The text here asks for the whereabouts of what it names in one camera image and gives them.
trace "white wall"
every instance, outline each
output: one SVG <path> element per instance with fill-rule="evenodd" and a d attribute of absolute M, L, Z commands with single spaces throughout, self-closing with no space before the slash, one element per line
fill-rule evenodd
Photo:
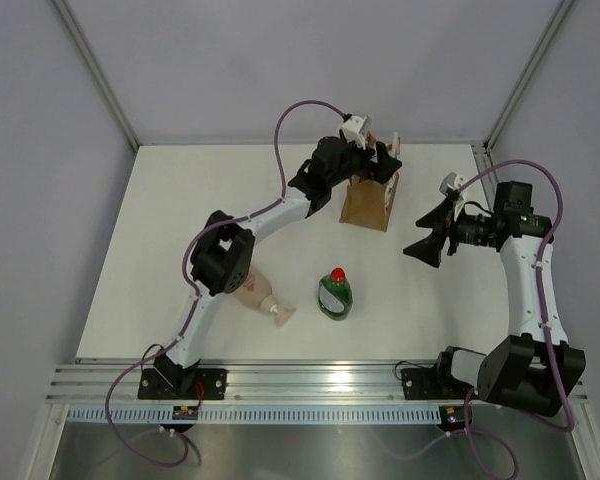
<path fill-rule="evenodd" d="M 70 360 L 133 157 L 45 0 L 0 0 L 0 479 Z"/>
<path fill-rule="evenodd" d="M 485 138 L 558 0 L 69 0 L 144 143 L 270 142 L 331 101 L 409 140 Z M 333 116 L 307 107 L 285 141 Z"/>
<path fill-rule="evenodd" d="M 585 381 L 600 423 L 600 0 L 576 5 L 494 154 L 497 161 L 536 160 L 562 187 L 556 295 L 570 343 L 586 352 Z M 536 211 L 554 214 L 544 180 L 524 169 L 506 175 L 533 180 Z"/>

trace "paper bag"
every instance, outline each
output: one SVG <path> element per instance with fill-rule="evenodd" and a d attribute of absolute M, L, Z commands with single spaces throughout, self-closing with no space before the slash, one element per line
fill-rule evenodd
<path fill-rule="evenodd" d="M 397 134 L 387 149 L 390 155 L 398 158 L 400 139 Z M 357 176 L 352 177 L 347 186 L 347 197 L 342 207 L 340 222 L 386 232 L 399 179 L 398 172 L 384 185 Z"/>

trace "red cap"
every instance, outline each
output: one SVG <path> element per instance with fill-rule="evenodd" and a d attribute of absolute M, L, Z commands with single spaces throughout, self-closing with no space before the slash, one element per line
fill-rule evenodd
<path fill-rule="evenodd" d="M 347 277 L 344 274 L 344 270 L 342 270 L 340 267 L 334 268 L 333 271 L 331 272 L 331 281 L 333 281 L 335 283 L 342 283 L 346 279 L 347 279 Z"/>

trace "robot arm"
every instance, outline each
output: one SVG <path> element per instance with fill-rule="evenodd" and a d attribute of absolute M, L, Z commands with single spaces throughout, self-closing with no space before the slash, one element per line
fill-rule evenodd
<path fill-rule="evenodd" d="M 318 142 L 277 205 L 257 217 L 213 229 L 197 243 L 190 261 L 191 278 L 200 296 L 194 297 L 192 292 L 185 306 L 183 324 L 193 312 L 189 327 L 171 350 L 154 361 L 160 377 L 174 391 L 183 393 L 190 387 L 220 302 L 225 294 L 242 285 L 258 242 L 319 211 L 331 199 L 332 188 L 351 176 L 385 183 L 402 166 L 402 162 L 389 155 L 383 143 L 376 142 L 375 149 L 368 146 L 370 122 L 365 115 L 346 115 L 339 136 L 324 137 Z M 216 211 L 206 226 L 231 218 Z"/>
<path fill-rule="evenodd" d="M 560 323 L 551 276 L 552 245 L 546 246 L 542 259 L 536 258 L 551 221 L 533 213 L 532 187 L 519 182 L 498 184 L 494 211 L 488 212 L 488 217 L 468 215 L 459 183 L 455 174 L 445 178 L 440 188 L 445 200 L 416 222 L 416 226 L 431 228 L 431 234 L 403 253 L 438 268 L 447 239 L 449 255 L 455 254 L 461 243 L 495 248 L 507 277 L 509 335 L 488 355 L 447 348 L 438 358 L 437 375 L 477 387 L 479 399 L 485 402 L 553 416 L 561 401 L 548 368 L 535 274 L 538 262 L 542 265 L 547 325 L 567 394 L 583 373 L 585 358 L 584 352 L 569 347 Z"/>

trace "metal floor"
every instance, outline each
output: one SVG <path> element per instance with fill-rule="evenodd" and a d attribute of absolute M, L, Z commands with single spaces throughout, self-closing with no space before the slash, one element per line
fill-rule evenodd
<path fill-rule="evenodd" d="M 584 479 L 571 436 L 554 432 L 518 412 L 474 407 L 474 425 L 503 436 L 520 462 L 520 479 Z M 147 425 L 121 425 L 127 437 Z M 432 425 L 196 425 L 187 436 L 195 454 L 175 469 L 148 465 L 123 452 L 107 425 L 68 422 L 53 480 L 368 480 L 480 479 L 463 435 L 442 441 L 416 460 L 400 460 L 441 435 Z M 501 447 L 477 438 L 486 462 L 507 476 L 512 464 Z M 163 435 L 136 443 L 162 461 L 176 460 L 181 444 Z M 108 460 L 103 459 L 115 453 Z"/>

